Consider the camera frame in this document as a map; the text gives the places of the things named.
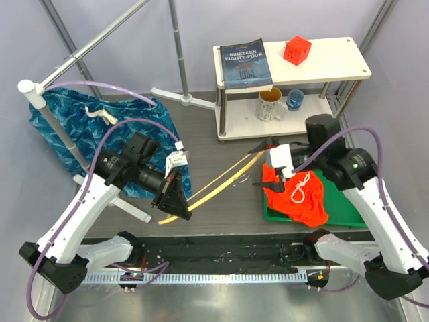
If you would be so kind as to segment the yellow hanger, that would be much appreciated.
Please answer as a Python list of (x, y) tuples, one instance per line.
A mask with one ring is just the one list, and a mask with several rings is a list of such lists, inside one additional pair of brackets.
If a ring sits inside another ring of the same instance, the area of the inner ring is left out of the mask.
[(206, 186), (201, 188), (199, 191), (194, 193), (188, 201), (190, 201), (192, 198), (196, 197), (200, 193), (204, 192), (207, 188), (211, 187), (214, 183), (216, 183), (218, 180), (223, 178), (225, 175), (227, 175), (230, 171), (234, 170), (236, 167), (238, 167), (242, 162), (249, 159), (248, 163), (246, 163), (243, 167), (241, 167), (238, 171), (236, 171), (234, 174), (232, 174), (228, 179), (226, 179), (222, 184), (220, 184), (218, 187), (214, 188), (211, 192), (205, 194), (199, 200), (193, 202), (189, 207), (189, 211), (193, 211), (199, 206), (203, 205), (207, 201), (211, 200), (215, 196), (217, 196), (220, 192), (225, 190), (227, 187), (238, 183), (239, 179), (247, 173), (255, 164), (256, 162), (263, 156), (264, 152), (258, 152), (250, 159), (251, 154), (245, 155), (242, 159), (240, 159), (238, 162), (236, 162), (232, 167), (228, 168), (226, 171), (224, 171), (221, 175), (217, 176), (214, 180), (212, 180), (210, 183), (208, 183)]

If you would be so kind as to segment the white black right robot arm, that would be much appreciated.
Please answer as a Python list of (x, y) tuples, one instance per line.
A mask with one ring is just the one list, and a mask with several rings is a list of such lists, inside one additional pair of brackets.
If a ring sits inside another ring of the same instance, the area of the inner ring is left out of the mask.
[(259, 186), (280, 193), (297, 173), (320, 170), (358, 210), (379, 248), (367, 249), (319, 229), (304, 238), (305, 261), (340, 264), (363, 276), (385, 300), (405, 297), (428, 277), (428, 250), (410, 231), (387, 191), (377, 132), (365, 126), (342, 129), (329, 114), (309, 117), (305, 124), (307, 144), (292, 148), (268, 136), (250, 151), (265, 153), (279, 178)]

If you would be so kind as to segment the orange shorts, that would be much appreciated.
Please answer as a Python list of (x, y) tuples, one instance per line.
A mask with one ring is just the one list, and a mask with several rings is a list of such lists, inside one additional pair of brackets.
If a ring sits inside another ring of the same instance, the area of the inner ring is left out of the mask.
[(264, 188), (267, 207), (283, 213), (292, 221), (318, 227), (328, 221), (324, 208), (324, 185), (314, 171), (299, 172), (284, 183), (284, 191), (276, 193)]

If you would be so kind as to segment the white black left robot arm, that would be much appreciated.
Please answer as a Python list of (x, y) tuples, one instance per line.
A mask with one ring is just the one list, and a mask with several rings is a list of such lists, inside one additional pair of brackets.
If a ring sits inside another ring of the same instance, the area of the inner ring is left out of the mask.
[(120, 152), (100, 152), (94, 172), (86, 175), (80, 193), (43, 237), (21, 246), (19, 255), (62, 294), (75, 291), (88, 273), (105, 266), (117, 262), (130, 268), (138, 266), (143, 247), (130, 233), (118, 233), (92, 246), (84, 246), (82, 241), (97, 217), (128, 184), (154, 194), (151, 205), (158, 210), (185, 220), (191, 218), (180, 171), (188, 163), (188, 152), (177, 142), (177, 149), (166, 158), (165, 171), (160, 172), (147, 164), (159, 146), (155, 140), (135, 133)]

